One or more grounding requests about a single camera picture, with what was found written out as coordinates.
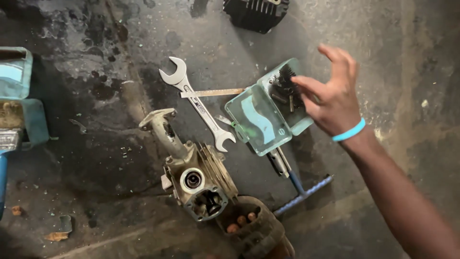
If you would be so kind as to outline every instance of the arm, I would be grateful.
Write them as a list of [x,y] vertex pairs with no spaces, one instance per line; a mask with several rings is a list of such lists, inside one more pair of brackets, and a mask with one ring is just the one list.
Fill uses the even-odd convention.
[[[355,92],[358,66],[344,50],[327,46],[318,50],[332,62],[330,81],[323,84],[309,77],[293,77],[292,81],[299,85],[315,123],[335,136],[360,121]],[[458,236],[386,153],[369,126],[341,145],[358,167],[394,237],[411,258],[460,257]]]

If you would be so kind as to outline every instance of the open-end wrench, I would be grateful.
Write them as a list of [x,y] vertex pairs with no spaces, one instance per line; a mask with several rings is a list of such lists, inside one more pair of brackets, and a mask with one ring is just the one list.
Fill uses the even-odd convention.
[[[178,59],[175,57],[169,57],[169,59],[177,65],[176,72],[170,76],[168,76],[165,72],[161,69],[160,76],[165,81],[165,83],[174,86],[175,88],[179,89],[181,92],[193,92],[192,87],[190,86],[189,79],[187,78],[187,65],[182,59]],[[211,132],[214,135],[215,139],[215,146],[216,149],[220,152],[227,152],[227,150],[222,146],[223,142],[226,139],[230,139],[233,142],[236,142],[235,136],[232,133],[225,131],[217,125],[216,121],[213,117],[209,114],[206,107],[200,101],[198,97],[190,97],[188,98],[190,103],[192,103],[195,110],[204,120],[206,125],[209,127]]]

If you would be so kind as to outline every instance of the metal pin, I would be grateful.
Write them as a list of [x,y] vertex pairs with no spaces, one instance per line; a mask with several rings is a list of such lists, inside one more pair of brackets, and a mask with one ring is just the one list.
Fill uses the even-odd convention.
[[289,96],[289,106],[290,106],[291,112],[294,112],[294,97],[292,95]]
[[279,96],[276,95],[276,94],[271,94],[271,97],[272,97],[272,99],[275,99],[275,100],[281,102],[282,104],[288,103],[284,98],[279,97]]

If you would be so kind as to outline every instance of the blue wristband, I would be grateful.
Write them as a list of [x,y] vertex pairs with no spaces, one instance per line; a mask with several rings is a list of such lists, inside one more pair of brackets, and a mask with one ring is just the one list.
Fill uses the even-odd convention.
[[342,140],[349,139],[349,138],[353,137],[354,135],[358,134],[362,129],[364,129],[364,126],[366,126],[366,122],[364,121],[364,118],[361,118],[361,121],[358,123],[358,125],[356,125],[351,130],[349,130],[349,131],[347,131],[345,133],[339,134],[337,136],[333,136],[332,140],[333,141],[342,141]]

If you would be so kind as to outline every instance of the stained floor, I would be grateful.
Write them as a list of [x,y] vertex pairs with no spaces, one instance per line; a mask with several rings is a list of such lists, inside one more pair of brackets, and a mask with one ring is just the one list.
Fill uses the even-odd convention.
[[[195,223],[160,176],[166,153],[137,129],[146,114],[174,107],[182,140],[213,143],[178,90],[157,72],[186,60],[195,90],[241,88],[296,57],[327,81],[322,42],[361,64],[362,115],[408,176],[460,230],[460,4],[455,0],[291,1],[270,33],[235,28],[219,0],[2,0],[0,46],[34,54],[30,97],[43,101],[52,137],[9,158],[0,222],[7,258],[235,258],[213,223]],[[212,114],[231,97],[203,98]],[[87,127],[87,134],[69,122]],[[295,196],[288,180],[243,143],[224,162],[240,192],[276,209]],[[124,150],[131,149],[127,158]],[[404,258],[345,152],[316,126],[283,146],[305,188],[330,186],[284,215],[298,258]],[[20,205],[21,217],[10,209]],[[70,238],[43,235],[71,215]]]

